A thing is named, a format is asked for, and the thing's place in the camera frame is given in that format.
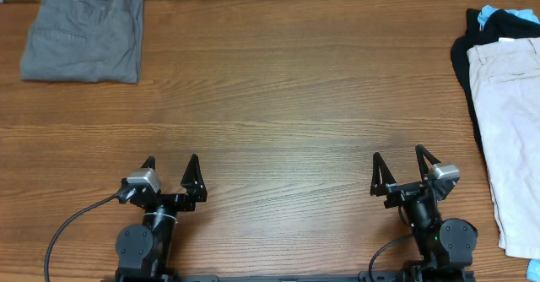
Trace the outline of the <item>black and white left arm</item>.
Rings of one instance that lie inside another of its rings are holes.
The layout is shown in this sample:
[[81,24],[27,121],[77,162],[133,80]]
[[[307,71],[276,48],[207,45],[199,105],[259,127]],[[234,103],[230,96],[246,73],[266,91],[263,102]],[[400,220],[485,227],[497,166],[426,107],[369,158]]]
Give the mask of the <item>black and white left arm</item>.
[[207,200],[199,159],[192,155],[181,179],[183,193],[163,193],[156,173],[155,158],[121,180],[116,194],[120,203],[144,210],[140,224],[129,225],[116,238],[119,257],[116,281],[178,281],[177,271],[168,267],[177,214],[192,212]]

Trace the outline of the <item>grey shorts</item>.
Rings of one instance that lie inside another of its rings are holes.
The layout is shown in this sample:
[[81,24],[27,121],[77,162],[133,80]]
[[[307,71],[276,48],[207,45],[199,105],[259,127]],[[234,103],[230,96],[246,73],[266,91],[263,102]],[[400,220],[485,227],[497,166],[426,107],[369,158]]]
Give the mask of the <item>grey shorts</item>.
[[27,81],[137,84],[144,0],[41,0],[20,60]]

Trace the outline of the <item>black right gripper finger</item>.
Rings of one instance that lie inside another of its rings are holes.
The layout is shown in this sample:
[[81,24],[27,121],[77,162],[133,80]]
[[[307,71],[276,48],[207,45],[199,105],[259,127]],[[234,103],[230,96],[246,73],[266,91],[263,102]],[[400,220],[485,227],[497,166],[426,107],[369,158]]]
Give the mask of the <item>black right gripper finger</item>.
[[397,185],[395,178],[379,152],[373,154],[373,173],[370,185],[371,196],[383,196],[393,192]]
[[420,176],[423,181],[428,179],[429,167],[427,162],[431,165],[439,164],[440,161],[434,157],[422,144],[417,144],[415,146],[415,153],[417,156],[418,168]]

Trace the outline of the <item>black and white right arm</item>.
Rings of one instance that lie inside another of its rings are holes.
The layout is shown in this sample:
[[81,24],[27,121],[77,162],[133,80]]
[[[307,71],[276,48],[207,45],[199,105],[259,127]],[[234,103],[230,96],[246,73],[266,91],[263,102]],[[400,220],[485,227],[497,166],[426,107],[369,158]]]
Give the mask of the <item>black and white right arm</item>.
[[[368,281],[474,281],[473,251],[478,229],[462,219],[442,218],[438,203],[445,200],[460,179],[456,165],[444,164],[423,145],[415,147],[420,180],[398,184],[380,153],[373,154],[372,196],[384,197],[387,209],[398,209],[410,233],[381,247],[359,279]],[[376,259],[388,248],[413,239],[420,259],[407,261],[398,271],[375,271]]]

